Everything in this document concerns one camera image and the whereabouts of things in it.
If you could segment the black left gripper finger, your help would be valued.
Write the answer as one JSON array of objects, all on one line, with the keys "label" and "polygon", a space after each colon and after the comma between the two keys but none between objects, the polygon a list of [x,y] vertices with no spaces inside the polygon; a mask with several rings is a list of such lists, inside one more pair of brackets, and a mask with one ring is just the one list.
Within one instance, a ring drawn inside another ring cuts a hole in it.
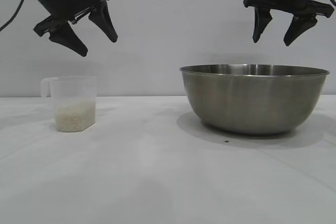
[{"label": "black left gripper finger", "polygon": [[82,57],[87,56],[88,48],[78,38],[68,23],[64,23],[56,30],[51,31],[49,40],[71,49]]},{"label": "black left gripper finger", "polygon": [[89,20],[97,25],[111,42],[117,42],[118,35],[110,18],[107,1],[101,1],[91,10]]}]

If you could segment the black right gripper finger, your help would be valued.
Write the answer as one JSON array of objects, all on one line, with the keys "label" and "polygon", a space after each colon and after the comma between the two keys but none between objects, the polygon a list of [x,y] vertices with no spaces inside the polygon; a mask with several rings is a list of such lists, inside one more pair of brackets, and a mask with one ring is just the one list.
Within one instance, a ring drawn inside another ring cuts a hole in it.
[{"label": "black right gripper finger", "polygon": [[270,9],[262,7],[254,7],[255,12],[255,22],[254,22],[254,32],[253,32],[253,41],[257,43],[261,37],[261,34],[264,32],[267,25],[272,21],[272,16]]},{"label": "black right gripper finger", "polygon": [[285,45],[290,46],[300,35],[314,27],[317,22],[316,15],[294,16],[283,39]]}]

